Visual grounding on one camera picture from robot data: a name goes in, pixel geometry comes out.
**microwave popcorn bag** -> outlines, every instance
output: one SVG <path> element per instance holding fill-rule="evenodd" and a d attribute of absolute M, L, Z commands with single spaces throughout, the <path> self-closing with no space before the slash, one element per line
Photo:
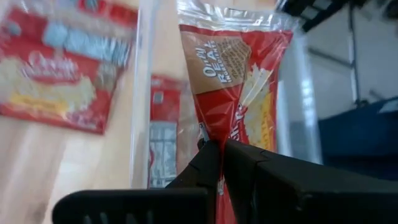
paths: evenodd
<path fill-rule="evenodd" d="M 228 138 L 276 152 L 278 69 L 298 20 L 177 1 L 181 41 L 198 122 L 223 150 Z M 234 223 L 220 175 L 216 222 Z"/>
<path fill-rule="evenodd" d="M 198 151 L 199 127 L 189 82 L 153 74 L 148 188 L 164 188 Z"/>
<path fill-rule="evenodd" d="M 0 114 L 104 133 L 131 41 L 20 6 L 1 21 Z"/>

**brown label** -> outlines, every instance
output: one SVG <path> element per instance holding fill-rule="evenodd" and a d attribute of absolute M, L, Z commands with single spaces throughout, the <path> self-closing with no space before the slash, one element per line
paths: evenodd
<path fill-rule="evenodd" d="M 181 39 L 194 94 L 245 81 L 251 49 L 242 38 L 183 31 Z"/>

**orville redenbacher logo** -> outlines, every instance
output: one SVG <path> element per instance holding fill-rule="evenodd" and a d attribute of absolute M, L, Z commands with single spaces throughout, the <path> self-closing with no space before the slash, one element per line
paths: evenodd
<path fill-rule="evenodd" d="M 29 54 L 28 63 L 23 68 L 26 77 L 55 78 L 59 80 L 78 80 L 77 63 L 70 58 L 55 56 L 53 58 L 44 57 L 39 51 Z"/>

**tabletop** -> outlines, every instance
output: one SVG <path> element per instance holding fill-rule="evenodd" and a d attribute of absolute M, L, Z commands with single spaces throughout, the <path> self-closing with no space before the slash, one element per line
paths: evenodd
<path fill-rule="evenodd" d="M 139 5 L 139 0 L 125 2 Z M 217 2 L 257 9 L 275 4 L 270 0 Z M 183 77 L 185 61 L 175 0 L 163 0 L 162 4 L 169 10 L 159 12 L 156 20 L 153 72 Z M 131 68 L 121 78 L 103 136 L 0 116 L 0 223 L 51 223 L 55 203 L 72 192 L 144 186 L 139 176 L 145 162 L 143 152 L 131 156 L 133 81 Z M 132 174 L 131 161 L 135 167 Z"/>

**clear plastic bin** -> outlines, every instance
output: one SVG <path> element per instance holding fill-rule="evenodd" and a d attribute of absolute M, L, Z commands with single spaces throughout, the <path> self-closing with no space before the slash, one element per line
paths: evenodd
<path fill-rule="evenodd" d="M 315 100 L 305 46 L 305 38 L 294 36 L 280 66 L 278 151 L 287 156 L 321 163 Z M 150 159 L 150 77 L 156 73 L 188 80 L 175 0 L 141 1 L 135 64 L 132 186 L 146 188 Z"/>

